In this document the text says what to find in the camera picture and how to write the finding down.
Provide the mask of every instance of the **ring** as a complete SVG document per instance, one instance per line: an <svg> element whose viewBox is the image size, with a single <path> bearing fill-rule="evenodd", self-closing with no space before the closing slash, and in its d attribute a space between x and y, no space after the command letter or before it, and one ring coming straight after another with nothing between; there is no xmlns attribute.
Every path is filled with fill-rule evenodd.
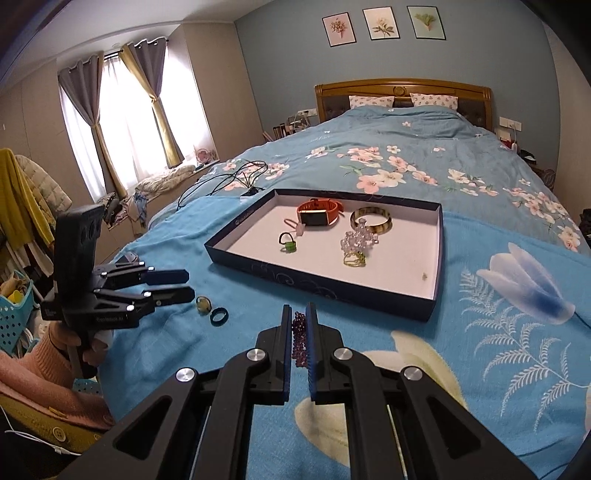
<svg viewBox="0 0 591 480"><path fill-rule="evenodd" d="M197 311L201 315L206 315L212 311L212 302L207 297L197 297L195 304L197 305Z"/></svg>
<svg viewBox="0 0 591 480"><path fill-rule="evenodd" d="M218 315L219 313L223 313L223 317L221 320L214 320L215 316ZM228 311L224 308L224 307L218 307L217 309L213 309L210 316L209 316L209 320L211 321L212 325L214 327L221 327L224 323L226 323L228 321L228 317L230 315L228 314Z"/></svg>

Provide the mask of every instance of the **flower painting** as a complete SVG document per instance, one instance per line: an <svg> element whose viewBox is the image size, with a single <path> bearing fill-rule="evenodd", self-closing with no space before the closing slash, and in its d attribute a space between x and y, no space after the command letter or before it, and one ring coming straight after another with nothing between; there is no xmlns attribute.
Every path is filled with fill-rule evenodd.
<svg viewBox="0 0 591 480"><path fill-rule="evenodd" d="M372 40L400 38L392 7L366 8L363 14Z"/></svg>
<svg viewBox="0 0 591 480"><path fill-rule="evenodd" d="M417 38L445 40L443 24L437 7L408 7L413 21L414 34Z"/></svg>
<svg viewBox="0 0 591 480"><path fill-rule="evenodd" d="M324 17L322 21L324 22L324 29L326 30L331 47L346 43L355 43L357 41L347 12L332 15L331 17Z"/></svg>

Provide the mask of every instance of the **white sheer curtain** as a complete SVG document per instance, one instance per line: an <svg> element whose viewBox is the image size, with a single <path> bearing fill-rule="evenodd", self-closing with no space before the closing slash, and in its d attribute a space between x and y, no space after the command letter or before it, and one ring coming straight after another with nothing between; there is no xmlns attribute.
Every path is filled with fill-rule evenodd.
<svg viewBox="0 0 591 480"><path fill-rule="evenodd" d="M118 57L105 60L100 124L117 174L130 193L140 180L167 168L150 97Z"/></svg>
<svg viewBox="0 0 591 480"><path fill-rule="evenodd" d="M90 126L80 116L72 102L64 92L60 89L61 111L64 114L66 122L66 129L72 150L78 163L78 168L82 173L82 178L86 183L86 187L90 192L90 196L94 201L97 201L105 195L105 179L103 172L100 169L99 157L96 154L95 142L92 139L92 131Z"/></svg>
<svg viewBox="0 0 591 480"><path fill-rule="evenodd" d="M166 49L160 98L185 160L199 148L213 149L212 136L190 66Z"/></svg>

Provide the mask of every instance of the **hand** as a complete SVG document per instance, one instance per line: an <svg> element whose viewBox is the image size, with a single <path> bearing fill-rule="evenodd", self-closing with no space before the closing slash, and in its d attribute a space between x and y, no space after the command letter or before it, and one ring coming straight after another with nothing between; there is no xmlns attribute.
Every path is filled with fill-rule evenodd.
<svg viewBox="0 0 591 480"><path fill-rule="evenodd" d="M80 337L63 322L50 322L48 335L53 345L64 352L69 346L81 345ZM93 367L98 367L105 360L109 346L98 338L93 338L90 346L92 349L82 353L82 360Z"/></svg>

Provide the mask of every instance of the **pillow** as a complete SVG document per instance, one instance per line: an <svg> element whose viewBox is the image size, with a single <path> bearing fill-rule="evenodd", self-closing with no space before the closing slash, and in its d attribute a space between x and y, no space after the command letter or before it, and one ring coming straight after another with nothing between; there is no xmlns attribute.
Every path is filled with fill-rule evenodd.
<svg viewBox="0 0 591 480"><path fill-rule="evenodd" d="M414 106L441 105L457 110L457 97L451 95L424 95L422 93L411 93L410 99Z"/></svg>
<svg viewBox="0 0 591 480"><path fill-rule="evenodd" d="M392 108L394 97L361 97L358 95L349 95L349 104L351 108L357 108L363 105L377 105Z"/></svg>

